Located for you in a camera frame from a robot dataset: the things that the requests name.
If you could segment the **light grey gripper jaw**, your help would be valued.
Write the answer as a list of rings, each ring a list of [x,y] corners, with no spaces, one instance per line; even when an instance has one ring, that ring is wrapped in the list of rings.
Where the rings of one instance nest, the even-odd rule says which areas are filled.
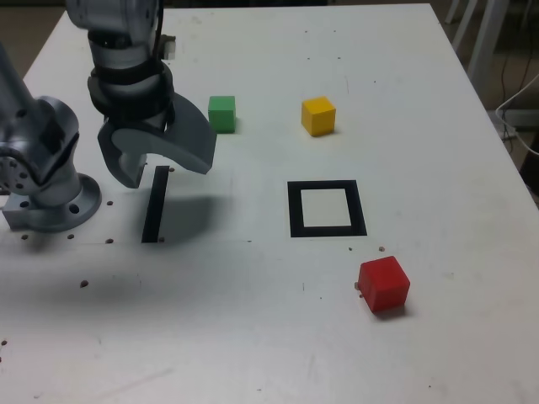
[[[173,123],[154,134],[122,129],[112,135],[113,144],[125,154],[154,154],[200,174],[208,173],[216,149],[216,132],[201,111],[179,94],[173,96]]]

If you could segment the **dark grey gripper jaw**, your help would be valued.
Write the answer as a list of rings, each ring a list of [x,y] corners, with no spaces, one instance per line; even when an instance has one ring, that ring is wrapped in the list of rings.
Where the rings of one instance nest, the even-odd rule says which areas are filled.
[[[117,128],[110,120],[105,120],[98,133],[98,142],[105,165],[122,185],[129,189],[138,189],[147,163],[147,155],[121,151],[113,143],[113,134],[116,131]]]

